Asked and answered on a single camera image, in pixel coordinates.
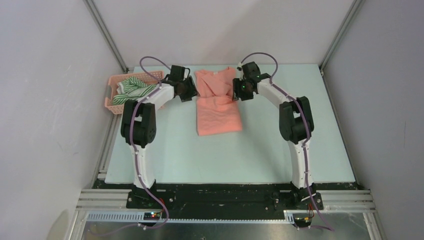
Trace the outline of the green white striped garment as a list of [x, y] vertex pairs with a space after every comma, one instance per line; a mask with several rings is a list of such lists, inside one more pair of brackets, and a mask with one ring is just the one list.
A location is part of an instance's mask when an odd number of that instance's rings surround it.
[[135, 76], [117, 83], [117, 95], [112, 98], [112, 105], [123, 105], [127, 100], [137, 100], [147, 96], [156, 88], [155, 84], [147, 84]]

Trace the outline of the salmon pink t-shirt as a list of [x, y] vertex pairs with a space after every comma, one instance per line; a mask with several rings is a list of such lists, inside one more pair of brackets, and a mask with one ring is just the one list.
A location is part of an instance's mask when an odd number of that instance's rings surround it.
[[201, 69], [195, 72], [196, 123], [199, 136], [217, 135], [243, 130], [237, 102], [233, 101], [233, 79], [236, 69], [220, 71]]

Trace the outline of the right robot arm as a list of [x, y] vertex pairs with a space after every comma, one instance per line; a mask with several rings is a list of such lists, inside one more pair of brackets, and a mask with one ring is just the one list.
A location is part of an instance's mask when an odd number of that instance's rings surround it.
[[311, 202], [310, 194], [303, 190], [312, 183], [309, 164], [309, 144], [315, 128], [310, 101], [307, 97], [294, 97], [272, 81], [272, 76], [262, 73], [255, 62], [240, 63], [240, 77], [233, 79], [233, 101], [252, 100], [261, 95], [278, 108], [278, 127], [287, 141], [292, 165], [291, 183], [298, 191], [291, 194], [291, 204], [304, 209]]

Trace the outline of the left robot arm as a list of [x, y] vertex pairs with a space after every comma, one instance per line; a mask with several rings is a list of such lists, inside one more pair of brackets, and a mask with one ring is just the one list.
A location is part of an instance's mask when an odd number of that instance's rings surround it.
[[129, 99], [124, 104], [120, 134], [130, 146], [134, 157], [134, 185], [143, 190], [138, 201], [145, 208], [153, 208], [158, 202], [158, 194], [149, 188], [156, 178], [153, 164], [147, 159], [148, 145], [157, 133], [156, 112], [165, 103], [178, 97], [181, 102], [191, 101], [198, 96], [191, 70], [188, 67], [172, 65], [170, 73], [156, 84], [151, 92], [137, 99]]

